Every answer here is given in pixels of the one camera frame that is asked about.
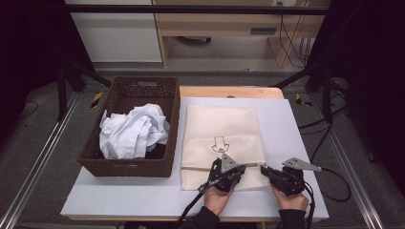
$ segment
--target black curtain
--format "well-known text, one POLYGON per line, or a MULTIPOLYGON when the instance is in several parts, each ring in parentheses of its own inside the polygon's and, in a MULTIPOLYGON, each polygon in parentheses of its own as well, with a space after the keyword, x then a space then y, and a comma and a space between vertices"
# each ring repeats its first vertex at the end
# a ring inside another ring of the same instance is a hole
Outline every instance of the black curtain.
MULTIPOLYGON (((333 1, 339 8, 349 4, 351 9, 358 2, 333 1)), ((341 23, 339 18, 325 21, 311 53, 312 61, 322 56, 341 23)), ((348 81, 348 105, 371 156, 385 164, 405 196, 405 1, 362 1, 332 50, 328 67, 332 77, 348 81)), ((319 86, 322 80, 323 75, 314 74, 309 84, 319 86)))
POLYGON ((69 62, 94 71, 70 13, 44 10, 46 4, 65 2, 0 1, 0 141, 24 109, 27 94, 55 82, 61 65, 68 66, 65 77, 75 90, 84 83, 69 62))

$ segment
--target aluminum rail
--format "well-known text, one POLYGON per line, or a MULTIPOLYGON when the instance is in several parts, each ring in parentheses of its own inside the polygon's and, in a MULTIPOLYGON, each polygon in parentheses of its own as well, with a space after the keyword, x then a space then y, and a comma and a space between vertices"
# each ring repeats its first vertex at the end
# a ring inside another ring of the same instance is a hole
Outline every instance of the aluminum rail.
POLYGON ((28 199, 31 196, 31 193, 38 182, 41 174, 47 165, 49 158, 53 153, 53 149, 56 146, 60 136, 65 130, 66 125, 69 122, 69 119, 72 116, 73 111, 75 110, 75 105, 80 97, 80 93, 74 92, 72 98, 68 104, 68 112, 64 115, 61 121, 58 121, 53 127, 53 131, 49 136, 45 146, 42 148, 41 153, 38 156, 38 159, 33 164, 30 173, 27 175, 23 185, 21 186, 18 194, 14 198, 11 206, 7 210, 6 214, 0 219, 0 229, 9 229, 13 228, 17 222, 21 212, 23 211, 28 199))
MULTIPOLYGON (((313 101, 314 107, 318 112, 319 116, 323 117, 322 113, 322 105, 320 102, 319 96, 315 96, 314 94, 309 94, 310 100, 313 101)), ((383 229, 384 226, 382 221, 377 214, 372 201, 369 198, 369 195, 366 192, 363 184, 361 183, 360 178, 358 177, 357 173, 355 172, 350 160, 346 156, 345 150, 341 145, 336 132, 333 130, 333 126, 330 129, 330 146, 333 149, 333 152, 336 156, 336 159, 342 169, 345 178, 348 180, 348 183, 351 186, 352 194, 357 202, 357 206, 360 209, 360 212, 367 223, 367 226, 370 229, 383 229)))
POLYGON ((304 7, 252 6, 186 6, 186 5, 44 5, 43 10, 102 13, 214 13, 214 14, 283 14, 283 15, 341 15, 348 10, 304 7))

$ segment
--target black sleeve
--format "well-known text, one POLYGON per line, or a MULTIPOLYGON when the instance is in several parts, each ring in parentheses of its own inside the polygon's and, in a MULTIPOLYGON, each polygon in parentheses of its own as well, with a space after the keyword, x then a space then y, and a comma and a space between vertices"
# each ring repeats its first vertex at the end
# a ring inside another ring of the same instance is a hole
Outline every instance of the black sleeve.
POLYGON ((280 210, 283 229, 305 229, 305 213, 295 209, 280 210))
POLYGON ((179 229, 214 229, 219 222, 217 215, 203 206, 195 217, 187 220, 179 229))

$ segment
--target arrow drawing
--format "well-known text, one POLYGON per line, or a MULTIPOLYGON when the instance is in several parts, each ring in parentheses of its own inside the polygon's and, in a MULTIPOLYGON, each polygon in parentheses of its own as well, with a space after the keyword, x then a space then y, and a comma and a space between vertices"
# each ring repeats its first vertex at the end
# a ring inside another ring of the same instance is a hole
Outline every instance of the arrow drawing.
POLYGON ((214 137, 215 145, 212 146, 212 149, 217 153, 224 153, 228 150, 229 144, 225 144, 225 139, 223 136, 214 137))

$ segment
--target folded white cloth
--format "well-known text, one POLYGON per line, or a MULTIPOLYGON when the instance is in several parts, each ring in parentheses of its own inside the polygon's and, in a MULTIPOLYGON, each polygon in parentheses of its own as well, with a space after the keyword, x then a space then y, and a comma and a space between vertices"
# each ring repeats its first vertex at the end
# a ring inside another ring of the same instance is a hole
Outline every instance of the folded white cloth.
POLYGON ((265 164, 255 108, 188 105, 181 157, 181 187, 196 190, 208 179, 212 162, 226 153, 248 164, 235 190, 268 186, 258 164, 265 164))

